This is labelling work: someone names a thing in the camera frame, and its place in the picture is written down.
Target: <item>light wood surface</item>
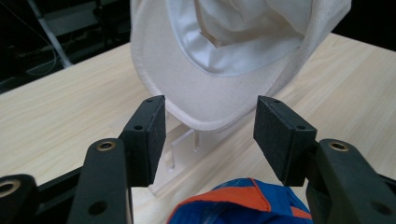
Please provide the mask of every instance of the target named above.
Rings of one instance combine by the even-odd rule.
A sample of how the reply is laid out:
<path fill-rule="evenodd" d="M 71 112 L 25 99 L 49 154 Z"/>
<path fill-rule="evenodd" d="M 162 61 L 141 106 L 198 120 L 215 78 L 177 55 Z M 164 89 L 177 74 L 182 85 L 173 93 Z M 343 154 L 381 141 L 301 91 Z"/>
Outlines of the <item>light wood surface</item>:
<path fill-rule="evenodd" d="M 318 129 L 357 147 L 375 170 L 396 178 L 396 53 L 329 35 L 275 98 Z M 37 184 L 79 167 L 88 146 L 117 137 L 140 103 L 129 44 L 0 95 L 0 176 Z M 244 124 L 172 186 L 133 189 L 135 223 L 164 223 L 182 200 L 238 177 L 279 183 Z M 304 189 L 294 189 L 305 201 Z"/>

